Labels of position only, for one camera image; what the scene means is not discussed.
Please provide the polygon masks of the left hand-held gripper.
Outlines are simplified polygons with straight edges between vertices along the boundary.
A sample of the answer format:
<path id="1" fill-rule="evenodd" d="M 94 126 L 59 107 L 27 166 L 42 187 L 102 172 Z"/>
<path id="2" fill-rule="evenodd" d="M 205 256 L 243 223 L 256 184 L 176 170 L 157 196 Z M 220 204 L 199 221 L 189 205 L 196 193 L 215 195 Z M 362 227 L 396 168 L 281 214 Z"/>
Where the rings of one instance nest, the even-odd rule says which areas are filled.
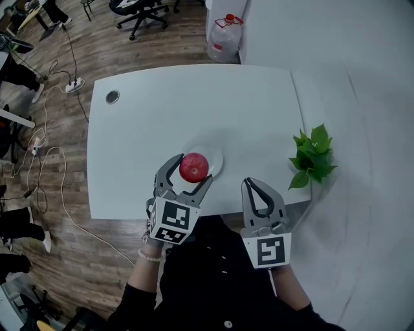
<path id="1" fill-rule="evenodd" d="M 209 190 L 213 176 L 208 175 L 191 192 L 175 194 L 170 178 L 184 153 L 170 158 L 155 174 L 153 197 L 146 202 L 147 237 L 169 244 L 182 244 L 191 234 L 201 213 L 200 203 Z"/>

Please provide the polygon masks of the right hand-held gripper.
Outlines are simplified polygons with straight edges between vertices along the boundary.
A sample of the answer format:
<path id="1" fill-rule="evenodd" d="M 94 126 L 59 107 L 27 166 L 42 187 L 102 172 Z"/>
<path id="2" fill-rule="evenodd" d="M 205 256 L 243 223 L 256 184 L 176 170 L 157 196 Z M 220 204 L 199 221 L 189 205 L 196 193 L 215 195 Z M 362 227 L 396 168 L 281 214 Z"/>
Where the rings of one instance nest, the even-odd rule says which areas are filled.
<path id="1" fill-rule="evenodd" d="M 268 184 L 247 177 L 241 185 L 244 228 L 240 231 L 245 249 L 255 269 L 272 269 L 290 262 L 292 234 L 284 216 L 282 196 Z M 259 210 L 254 193 L 267 205 Z M 276 211 L 275 219 L 271 216 Z"/>

